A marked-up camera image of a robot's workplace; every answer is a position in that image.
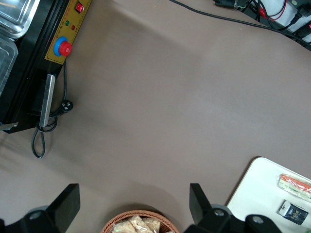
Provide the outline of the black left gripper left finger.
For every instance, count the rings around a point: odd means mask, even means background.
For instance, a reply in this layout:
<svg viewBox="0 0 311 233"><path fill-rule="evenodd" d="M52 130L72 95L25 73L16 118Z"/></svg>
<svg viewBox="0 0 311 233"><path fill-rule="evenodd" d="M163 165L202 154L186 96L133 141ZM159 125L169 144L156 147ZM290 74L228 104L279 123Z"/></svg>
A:
<svg viewBox="0 0 311 233"><path fill-rule="evenodd" d="M15 223L4 226L6 233L65 233L80 210L80 187L69 184L44 210L30 211Z"/></svg>

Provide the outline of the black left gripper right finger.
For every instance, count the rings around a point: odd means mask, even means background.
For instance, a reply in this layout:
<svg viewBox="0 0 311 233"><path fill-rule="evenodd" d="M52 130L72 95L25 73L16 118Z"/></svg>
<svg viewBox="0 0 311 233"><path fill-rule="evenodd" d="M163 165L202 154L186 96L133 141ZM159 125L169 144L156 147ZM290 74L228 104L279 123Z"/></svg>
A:
<svg viewBox="0 0 311 233"><path fill-rule="evenodd" d="M193 219L186 233L243 233L244 222L222 205L213 207L200 184L190 184L189 208Z"/></svg>

